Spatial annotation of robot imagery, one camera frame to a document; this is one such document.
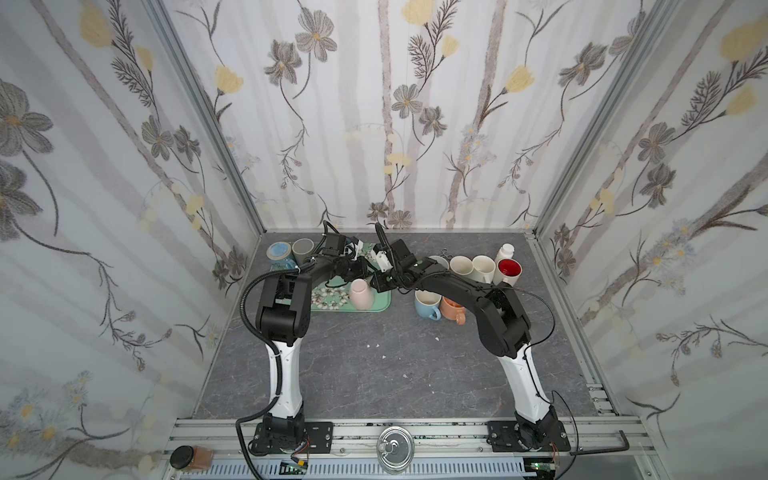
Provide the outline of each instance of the floral tray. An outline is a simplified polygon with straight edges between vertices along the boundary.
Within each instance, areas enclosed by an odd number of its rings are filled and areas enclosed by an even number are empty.
[[[386,310],[392,301],[392,292],[378,293],[373,290],[373,305],[367,310],[358,310],[349,301],[349,286],[343,285],[344,280],[340,276],[333,277],[326,282],[327,285],[318,285],[312,290],[312,311],[340,311],[340,312],[381,312]]]

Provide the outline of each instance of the light blue cup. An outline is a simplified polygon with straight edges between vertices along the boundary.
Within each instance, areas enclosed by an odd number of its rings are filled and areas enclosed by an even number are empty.
[[[266,257],[270,259],[270,270],[288,270],[296,268],[296,261],[291,254],[290,243],[275,242],[266,249]]]
[[[442,314],[440,313],[440,299],[441,295],[434,292],[428,292],[426,290],[416,290],[413,303],[416,307],[416,313],[422,318],[428,318],[430,320],[440,320]]]

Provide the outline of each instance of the green tray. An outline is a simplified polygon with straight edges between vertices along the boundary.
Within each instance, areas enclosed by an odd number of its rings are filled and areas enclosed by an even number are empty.
[[[373,243],[365,243],[362,253],[376,265],[370,256]],[[340,276],[335,276],[326,283],[316,286],[312,290],[312,311],[313,312],[382,312],[386,310],[392,302],[392,292],[379,293],[373,290],[373,305],[367,310],[358,310],[349,301],[349,287],[352,282],[344,284]],[[290,300],[276,300],[278,303],[290,305]]]

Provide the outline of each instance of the pink vase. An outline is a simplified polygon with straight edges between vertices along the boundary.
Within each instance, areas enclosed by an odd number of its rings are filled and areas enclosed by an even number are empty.
[[[373,306],[373,289],[368,282],[359,278],[349,287],[349,301],[355,310],[367,310]]]

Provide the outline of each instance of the floral wallpaper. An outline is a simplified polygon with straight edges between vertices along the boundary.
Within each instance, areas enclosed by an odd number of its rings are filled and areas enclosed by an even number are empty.
[[[140,3],[3,3],[0,71],[3,474],[159,478],[257,237]]]
[[[268,228],[533,228],[652,7],[164,3]]]
[[[683,2],[540,232],[613,400],[678,479],[766,467],[766,13]]]

